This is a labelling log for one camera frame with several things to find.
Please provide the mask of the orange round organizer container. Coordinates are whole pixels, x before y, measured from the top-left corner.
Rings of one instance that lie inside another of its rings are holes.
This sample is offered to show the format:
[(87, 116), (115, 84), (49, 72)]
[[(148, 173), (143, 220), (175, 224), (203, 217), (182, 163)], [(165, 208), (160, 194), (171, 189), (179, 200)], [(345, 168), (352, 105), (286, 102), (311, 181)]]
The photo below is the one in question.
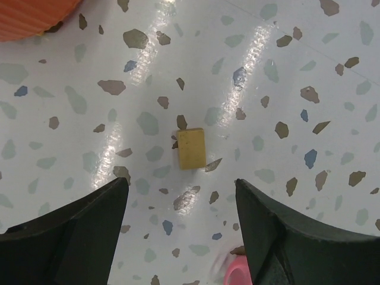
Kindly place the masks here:
[(80, 0), (1, 0), (1, 42), (42, 34), (72, 13)]

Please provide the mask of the small tan eraser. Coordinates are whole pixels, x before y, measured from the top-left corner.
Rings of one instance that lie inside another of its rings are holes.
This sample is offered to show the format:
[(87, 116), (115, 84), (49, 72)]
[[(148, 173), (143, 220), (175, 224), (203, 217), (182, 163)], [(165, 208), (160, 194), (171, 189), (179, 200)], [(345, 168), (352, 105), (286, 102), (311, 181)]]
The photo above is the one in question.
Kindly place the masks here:
[(178, 130), (177, 142), (181, 170), (206, 167), (205, 135), (202, 128)]

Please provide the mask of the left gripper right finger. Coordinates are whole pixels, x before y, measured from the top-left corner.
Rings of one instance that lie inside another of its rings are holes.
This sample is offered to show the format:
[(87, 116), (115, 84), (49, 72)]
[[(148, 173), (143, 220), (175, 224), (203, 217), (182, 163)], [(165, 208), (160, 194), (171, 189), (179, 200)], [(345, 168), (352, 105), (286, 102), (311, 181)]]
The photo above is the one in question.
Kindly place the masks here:
[(236, 205), (253, 284), (379, 284), (379, 238), (314, 220), (243, 179)]

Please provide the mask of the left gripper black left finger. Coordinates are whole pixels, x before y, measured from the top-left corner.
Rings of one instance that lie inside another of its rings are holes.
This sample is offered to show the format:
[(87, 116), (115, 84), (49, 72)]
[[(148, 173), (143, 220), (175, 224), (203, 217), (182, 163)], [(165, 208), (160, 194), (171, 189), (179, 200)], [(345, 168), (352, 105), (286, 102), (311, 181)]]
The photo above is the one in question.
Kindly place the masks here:
[(107, 284), (129, 185), (116, 178), (1, 235), (1, 284)]

